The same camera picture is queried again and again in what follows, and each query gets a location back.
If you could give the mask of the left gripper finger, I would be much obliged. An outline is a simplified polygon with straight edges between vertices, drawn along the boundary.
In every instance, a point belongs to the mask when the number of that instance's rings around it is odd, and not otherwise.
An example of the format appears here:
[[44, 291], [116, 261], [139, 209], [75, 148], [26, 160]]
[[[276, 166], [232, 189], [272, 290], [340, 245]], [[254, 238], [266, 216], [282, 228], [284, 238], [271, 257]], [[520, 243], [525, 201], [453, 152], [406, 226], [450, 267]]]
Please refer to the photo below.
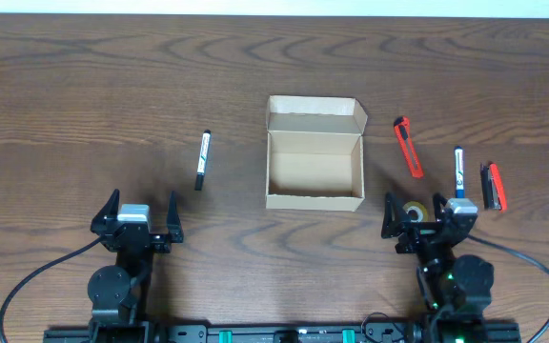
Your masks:
[[91, 224], [93, 226], [106, 226], [109, 221], [112, 221], [117, 217], [119, 197], [119, 189], [114, 189], [106, 204], [92, 219]]
[[176, 201], [175, 192], [171, 192], [171, 195], [170, 195], [167, 218], [166, 218], [166, 226], [167, 226], [168, 233], [171, 236], [183, 235], [183, 229], [182, 229], [182, 225], [181, 225], [178, 210], [177, 210], [177, 201]]

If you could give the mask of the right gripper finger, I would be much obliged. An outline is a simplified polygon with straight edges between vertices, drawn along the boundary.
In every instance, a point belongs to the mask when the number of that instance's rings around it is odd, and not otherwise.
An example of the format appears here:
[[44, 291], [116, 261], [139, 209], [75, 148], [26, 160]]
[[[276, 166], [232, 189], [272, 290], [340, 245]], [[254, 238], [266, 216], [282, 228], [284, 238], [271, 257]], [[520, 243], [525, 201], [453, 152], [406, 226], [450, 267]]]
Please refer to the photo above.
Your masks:
[[398, 237], [408, 231], [410, 215], [390, 192], [385, 194], [385, 210], [381, 229], [382, 237]]
[[437, 192], [433, 195], [433, 205], [437, 222], [447, 224], [451, 221], [452, 211], [446, 207], [447, 204], [448, 199], [441, 193]]

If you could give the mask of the clear tape roll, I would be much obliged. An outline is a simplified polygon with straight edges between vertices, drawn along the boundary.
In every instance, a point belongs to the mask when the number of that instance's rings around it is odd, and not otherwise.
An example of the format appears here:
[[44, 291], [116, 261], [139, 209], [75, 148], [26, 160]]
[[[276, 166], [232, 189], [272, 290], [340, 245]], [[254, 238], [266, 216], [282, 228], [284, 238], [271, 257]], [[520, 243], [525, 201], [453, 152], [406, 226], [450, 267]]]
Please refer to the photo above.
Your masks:
[[406, 211], [412, 222], [427, 222], [429, 220], [426, 207], [417, 201], [407, 202], [403, 205], [403, 210]]

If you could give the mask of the blue whiteboard marker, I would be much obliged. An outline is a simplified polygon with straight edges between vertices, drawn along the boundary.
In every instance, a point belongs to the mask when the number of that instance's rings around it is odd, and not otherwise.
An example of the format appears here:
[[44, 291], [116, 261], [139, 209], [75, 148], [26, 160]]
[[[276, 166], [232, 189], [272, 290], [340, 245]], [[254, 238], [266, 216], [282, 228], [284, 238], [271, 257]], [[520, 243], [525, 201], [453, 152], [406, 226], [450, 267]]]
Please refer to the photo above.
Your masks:
[[454, 156], [455, 156], [455, 180], [456, 180], [455, 198], [464, 198], [465, 197], [464, 150], [461, 146], [456, 146], [454, 148]]

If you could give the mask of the orange utility knife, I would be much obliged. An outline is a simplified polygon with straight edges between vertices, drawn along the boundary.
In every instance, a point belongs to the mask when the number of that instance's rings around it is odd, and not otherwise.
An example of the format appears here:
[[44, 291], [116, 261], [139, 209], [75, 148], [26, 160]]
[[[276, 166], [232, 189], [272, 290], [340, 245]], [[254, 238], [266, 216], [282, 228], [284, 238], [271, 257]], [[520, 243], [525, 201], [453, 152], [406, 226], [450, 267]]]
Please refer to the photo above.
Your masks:
[[394, 131], [410, 174], [414, 178], [422, 178], [424, 172], [410, 135], [409, 119], [405, 116], [397, 118], [394, 122]]

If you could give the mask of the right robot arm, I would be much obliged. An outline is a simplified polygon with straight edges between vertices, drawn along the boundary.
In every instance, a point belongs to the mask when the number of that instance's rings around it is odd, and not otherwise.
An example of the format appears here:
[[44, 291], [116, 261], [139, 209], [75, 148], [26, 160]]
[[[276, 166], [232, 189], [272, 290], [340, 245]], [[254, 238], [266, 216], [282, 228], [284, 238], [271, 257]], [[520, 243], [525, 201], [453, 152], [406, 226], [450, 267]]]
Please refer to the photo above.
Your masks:
[[446, 322], [479, 322], [491, 304], [494, 284], [492, 264], [476, 255], [453, 253], [453, 247], [469, 237], [478, 207], [467, 198], [439, 193], [433, 202], [436, 219], [414, 222], [398, 199], [386, 193], [381, 230], [382, 238], [397, 240], [396, 253], [418, 259], [417, 279], [429, 309], [423, 329], [431, 332]]

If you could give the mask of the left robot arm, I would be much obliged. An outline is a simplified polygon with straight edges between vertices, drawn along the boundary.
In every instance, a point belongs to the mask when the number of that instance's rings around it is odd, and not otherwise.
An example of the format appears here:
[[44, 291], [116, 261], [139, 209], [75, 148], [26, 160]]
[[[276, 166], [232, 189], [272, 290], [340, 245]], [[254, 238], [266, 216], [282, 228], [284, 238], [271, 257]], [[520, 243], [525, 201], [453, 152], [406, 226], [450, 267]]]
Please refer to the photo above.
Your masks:
[[175, 193], [170, 196], [166, 229], [153, 232], [148, 205], [121, 204], [120, 191], [112, 192], [90, 226], [106, 250], [116, 254], [115, 263], [99, 269], [89, 281], [93, 321], [133, 326], [143, 320], [153, 257], [169, 253], [172, 244], [184, 240]]

